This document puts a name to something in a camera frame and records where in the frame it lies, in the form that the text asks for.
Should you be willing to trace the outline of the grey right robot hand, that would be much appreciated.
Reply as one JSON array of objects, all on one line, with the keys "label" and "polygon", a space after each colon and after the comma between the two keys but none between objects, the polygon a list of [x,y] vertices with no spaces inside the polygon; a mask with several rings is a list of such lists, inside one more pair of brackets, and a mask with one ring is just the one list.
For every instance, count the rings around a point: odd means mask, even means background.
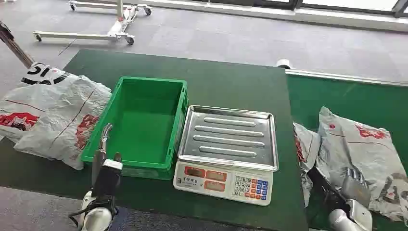
[{"label": "grey right robot hand", "polygon": [[369,207],[370,189],[358,170],[345,167],[339,173],[325,177],[313,167],[307,175],[318,187],[317,191],[324,195],[324,203],[330,210],[346,209],[348,199],[359,202],[365,208]]}]

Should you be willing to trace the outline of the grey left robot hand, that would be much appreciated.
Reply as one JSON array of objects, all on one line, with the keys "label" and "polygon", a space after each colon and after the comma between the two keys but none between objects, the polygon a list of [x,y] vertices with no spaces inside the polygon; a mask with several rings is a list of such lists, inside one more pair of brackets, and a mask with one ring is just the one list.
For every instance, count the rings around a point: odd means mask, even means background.
[{"label": "grey left robot hand", "polygon": [[92,162],[91,174],[91,189],[92,195],[114,195],[119,187],[120,178],[122,176],[122,155],[117,152],[113,159],[107,158],[107,140],[108,133],[112,128],[112,124],[108,123],[104,126],[99,148],[96,150]]}]

